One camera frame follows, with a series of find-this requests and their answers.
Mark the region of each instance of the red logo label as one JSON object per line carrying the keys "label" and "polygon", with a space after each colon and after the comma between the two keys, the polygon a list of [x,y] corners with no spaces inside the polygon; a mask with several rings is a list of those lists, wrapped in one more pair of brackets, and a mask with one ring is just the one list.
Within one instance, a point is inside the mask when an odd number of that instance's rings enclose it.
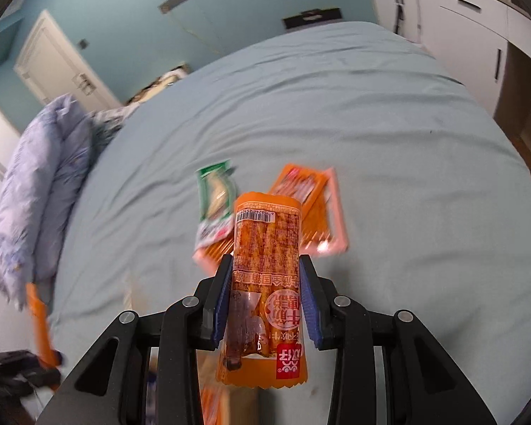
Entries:
{"label": "red logo label", "polygon": [[280,343],[278,345],[278,371],[276,379],[296,379],[301,370],[301,344]]}

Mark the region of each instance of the light blue bed sheet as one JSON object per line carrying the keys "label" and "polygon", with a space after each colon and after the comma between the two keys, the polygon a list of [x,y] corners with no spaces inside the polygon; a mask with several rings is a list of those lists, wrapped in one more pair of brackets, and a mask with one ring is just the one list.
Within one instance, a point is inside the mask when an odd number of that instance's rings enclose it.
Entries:
{"label": "light blue bed sheet", "polygon": [[[194,174],[225,159],[241,191],[267,191],[286,163],[334,166],[350,248],[314,261],[319,275],[369,310],[412,309],[498,423],[516,417],[531,397],[531,175],[431,56],[362,22],[236,52],[131,117],[68,230],[51,317],[68,368],[130,289],[140,313],[194,292]],[[277,424],[327,421],[335,354],[305,345],[309,381],[271,393]]]}

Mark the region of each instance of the white door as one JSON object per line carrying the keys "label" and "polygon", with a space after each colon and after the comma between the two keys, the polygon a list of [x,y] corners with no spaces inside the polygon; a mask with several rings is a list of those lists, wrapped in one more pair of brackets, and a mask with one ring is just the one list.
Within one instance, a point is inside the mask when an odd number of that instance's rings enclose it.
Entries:
{"label": "white door", "polygon": [[398,23],[398,6],[401,6],[403,21],[398,34],[413,43],[419,43],[419,16],[417,0],[373,0],[378,24],[395,32]]}
{"label": "white door", "polygon": [[47,11],[37,18],[14,70],[43,104],[72,93],[89,112],[122,106]]}
{"label": "white door", "polygon": [[507,40],[449,9],[439,11],[432,54],[493,116],[503,82]]}

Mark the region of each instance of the blue gripper pad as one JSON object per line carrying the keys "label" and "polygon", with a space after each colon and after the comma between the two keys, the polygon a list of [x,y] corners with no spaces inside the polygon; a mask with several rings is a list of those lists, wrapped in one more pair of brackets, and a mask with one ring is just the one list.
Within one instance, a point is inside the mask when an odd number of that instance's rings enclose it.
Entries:
{"label": "blue gripper pad", "polygon": [[232,263],[233,257],[231,255],[224,256],[215,275],[215,279],[222,280],[222,287],[219,290],[216,306],[213,309],[213,331],[211,339],[216,346],[224,338],[224,331],[227,327],[230,287],[232,286]]}
{"label": "blue gripper pad", "polygon": [[310,279],[318,281],[313,263],[308,255],[299,257],[299,282],[301,284],[301,309],[303,310],[304,320],[307,323],[309,338],[313,341],[316,348],[320,348],[322,343],[322,334],[320,331],[320,309],[315,300]]}

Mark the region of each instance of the drawer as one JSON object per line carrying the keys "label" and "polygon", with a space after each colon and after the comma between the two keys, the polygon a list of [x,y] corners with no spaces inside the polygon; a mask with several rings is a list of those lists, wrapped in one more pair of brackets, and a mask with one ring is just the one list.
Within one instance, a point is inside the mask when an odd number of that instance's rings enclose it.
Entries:
{"label": "drawer", "polygon": [[507,38],[507,6],[498,0],[440,0],[440,6]]}

